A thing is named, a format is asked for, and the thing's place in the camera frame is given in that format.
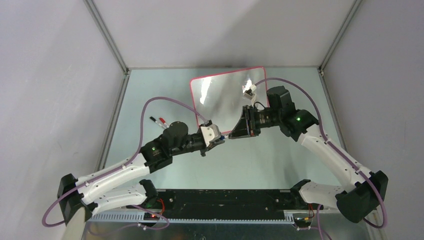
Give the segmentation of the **pink framed whiteboard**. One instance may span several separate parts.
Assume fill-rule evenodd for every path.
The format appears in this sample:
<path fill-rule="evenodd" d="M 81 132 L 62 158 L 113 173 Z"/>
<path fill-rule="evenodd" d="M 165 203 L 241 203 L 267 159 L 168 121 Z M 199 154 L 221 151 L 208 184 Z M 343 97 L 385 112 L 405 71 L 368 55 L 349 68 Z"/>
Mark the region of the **pink framed whiteboard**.
<path fill-rule="evenodd" d="M 228 134 L 238 123 L 243 106 L 255 102 L 268 106 L 266 83 L 257 84 L 267 77 L 262 66 L 230 70 L 193 78 L 189 82 L 194 109 L 206 120 L 211 120 L 220 131 Z M 256 85 L 256 98 L 243 97 L 245 88 Z"/>

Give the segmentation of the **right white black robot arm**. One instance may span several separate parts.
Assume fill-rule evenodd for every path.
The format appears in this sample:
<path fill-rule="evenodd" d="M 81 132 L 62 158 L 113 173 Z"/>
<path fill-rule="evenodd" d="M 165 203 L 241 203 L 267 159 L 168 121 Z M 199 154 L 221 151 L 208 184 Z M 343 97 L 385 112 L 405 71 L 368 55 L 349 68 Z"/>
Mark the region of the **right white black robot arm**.
<path fill-rule="evenodd" d="M 340 183 L 334 186 L 304 179 L 291 188 L 291 204 L 297 209 L 321 204 L 338 209 L 350 222 L 364 220 L 384 200 L 388 176 L 381 170 L 372 172 L 333 144 L 309 111 L 295 107 L 284 86 L 272 87 L 266 95 L 269 106 L 263 110 L 243 106 L 229 138 L 256 137 L 264 128 L 279 127 L 285 136 L 317 155 Z"/>

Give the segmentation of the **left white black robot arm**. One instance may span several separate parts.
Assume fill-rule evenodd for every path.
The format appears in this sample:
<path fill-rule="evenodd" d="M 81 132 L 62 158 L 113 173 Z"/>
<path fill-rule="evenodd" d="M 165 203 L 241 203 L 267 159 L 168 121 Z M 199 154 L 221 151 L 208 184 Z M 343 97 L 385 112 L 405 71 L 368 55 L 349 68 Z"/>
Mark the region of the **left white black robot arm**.
<path fill-rule="evenodd" d="M 79 178 L 67 174 L 60 179 L 57 192 L 63 221 L 68 224 L 80 208 L 85 210 L 86 220 L 123 206 L 153 208 L 158 194 L 152 181 L 143 177 L 170 165 L 174 156 L 198 151 L 204 157 L 206 152 L 224 142 L 225 137 L 211 121 L 200 125 L 193 134 L 188 132 L 185 123 L 176 121 L 129 159 Z M 142 180 L 134 189 L 119 187 L 137 178 Z"/>

